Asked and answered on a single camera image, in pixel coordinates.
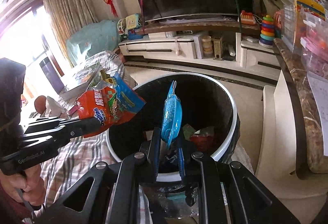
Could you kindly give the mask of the left hand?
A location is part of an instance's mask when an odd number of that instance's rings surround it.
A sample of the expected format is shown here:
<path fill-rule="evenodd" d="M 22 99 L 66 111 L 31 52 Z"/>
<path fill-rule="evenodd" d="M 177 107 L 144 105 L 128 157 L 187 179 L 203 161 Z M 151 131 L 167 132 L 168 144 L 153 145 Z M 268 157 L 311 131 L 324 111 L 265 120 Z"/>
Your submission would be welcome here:
<path fill-rule="evenodd" d="M 1 171 L 1 185 L 4 191 L 16 202 L 23 202 L 16 189 L 22 189 L 23 198 L 33 206 L 44 203 L 46 188 L 41 178 L 41 165 L 36 165 L 24 171 L 25 176 L 14 174 L 7 176 Z"/>

